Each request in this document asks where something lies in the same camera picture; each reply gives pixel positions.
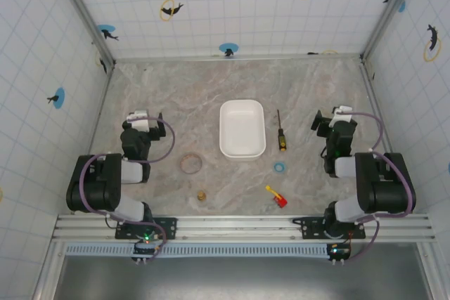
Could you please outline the aluminium frame post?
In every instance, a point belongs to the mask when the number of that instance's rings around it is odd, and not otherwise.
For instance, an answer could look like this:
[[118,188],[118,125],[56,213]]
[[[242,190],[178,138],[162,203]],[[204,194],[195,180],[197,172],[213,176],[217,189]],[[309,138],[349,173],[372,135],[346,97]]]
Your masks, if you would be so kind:
[[404,0],[389,0],[387,2],[387,6],[385,10],[382,12],[382,15],[377,21],[377,24],[372,31],[367,44],[364,47],[363,52],[360,54],[361,62],[365,65],[367,60],[373,54],[376,46],[379,41],[383,37],[385,31],[387,30],[389,24],[391,23],[395,13],[398,12],[399,7],[401,6]]
[[98,62],[100,66],[103,67],[103,71],[106,74],[109,74],[115,68],[115,59],[106,45],[103,34],[94,22],[94,19],[92,18],[83,0],[70,0],[70,2],[76,10],[80,20],[83,22],[83,25],[87,29],[91,37],[92,44],[97,48],[99,54]]

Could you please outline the white plastic bin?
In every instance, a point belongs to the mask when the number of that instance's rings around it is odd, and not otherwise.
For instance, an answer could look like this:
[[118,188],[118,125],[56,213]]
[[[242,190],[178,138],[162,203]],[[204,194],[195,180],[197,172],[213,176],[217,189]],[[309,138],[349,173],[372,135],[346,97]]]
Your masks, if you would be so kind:
[[255,161],[266,150],[264,109],[256,100],[228,100],[219,111],[219,149],[229,160]]

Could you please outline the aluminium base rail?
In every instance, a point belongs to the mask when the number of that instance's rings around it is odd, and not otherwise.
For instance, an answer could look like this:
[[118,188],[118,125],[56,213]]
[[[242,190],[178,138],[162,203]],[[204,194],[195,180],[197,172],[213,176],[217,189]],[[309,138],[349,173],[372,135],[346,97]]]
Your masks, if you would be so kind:
[[[292,216],[176,216],[176,237],[170,242],[253,243],[253,242],[313,242],[333,240],[304,240],[300,227]],[[364,225],[366,238],[352,239],[355,243],[434,242],[435,232],[426,214],[413,214],[402,219],[380,219]],[[112,242],[115,231],[106,226],[103,216],[76,214],[57,218],[52,238],[57,241]]]

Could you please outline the aluminium table edge rail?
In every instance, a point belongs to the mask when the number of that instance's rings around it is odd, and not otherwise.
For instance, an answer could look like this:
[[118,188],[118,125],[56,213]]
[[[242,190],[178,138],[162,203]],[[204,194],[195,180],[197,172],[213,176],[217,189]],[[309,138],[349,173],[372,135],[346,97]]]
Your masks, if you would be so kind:
[[334,59],[353,58],[359,60],[359,53],[319,53],[319,54],[267,54],[267,55],[233,55],[230,57],[213,56],[179,56],[167,58],[118,58],[116,63],[150,63],[150,62],[209,62],[236,60],[297,60],[297,59]]

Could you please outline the black yellow handled screwdriver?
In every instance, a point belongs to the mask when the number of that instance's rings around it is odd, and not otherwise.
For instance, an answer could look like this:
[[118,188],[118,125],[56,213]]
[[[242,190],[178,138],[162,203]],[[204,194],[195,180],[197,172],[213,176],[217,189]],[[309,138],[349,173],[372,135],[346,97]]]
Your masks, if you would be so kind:
[[277,110],[277,116],[278,116],[278,148],[280,151],[286,151],[287,150],[286,139],[284,135],[284,130],[281,127],[281,117],[279,110]]

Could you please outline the red yellow toy tool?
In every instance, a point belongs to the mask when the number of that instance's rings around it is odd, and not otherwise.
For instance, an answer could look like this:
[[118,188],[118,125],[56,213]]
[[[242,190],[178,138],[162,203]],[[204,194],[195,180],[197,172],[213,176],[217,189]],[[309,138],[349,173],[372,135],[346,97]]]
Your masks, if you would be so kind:
[[274,196],[274,201],[279,208],[282,209],[288,204],[287,199],[284,198],[284,196],[282,196],[281,194],[277,193],[275,190],[273,190],[270,185],[267,185],[265,189]]

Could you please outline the controller circuit board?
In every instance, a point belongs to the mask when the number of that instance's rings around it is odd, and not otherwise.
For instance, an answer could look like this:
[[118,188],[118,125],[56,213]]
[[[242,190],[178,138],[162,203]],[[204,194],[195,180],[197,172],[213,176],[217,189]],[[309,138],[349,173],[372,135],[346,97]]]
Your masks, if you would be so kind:
[[351,252],[351,245],[348,242],[327,244],[328,260],[333,264],[347,260]]
[[143,263],[146,265],[159,254],[160,246],[149,240],[139,240],[134,244],[131,259],[136,265]]

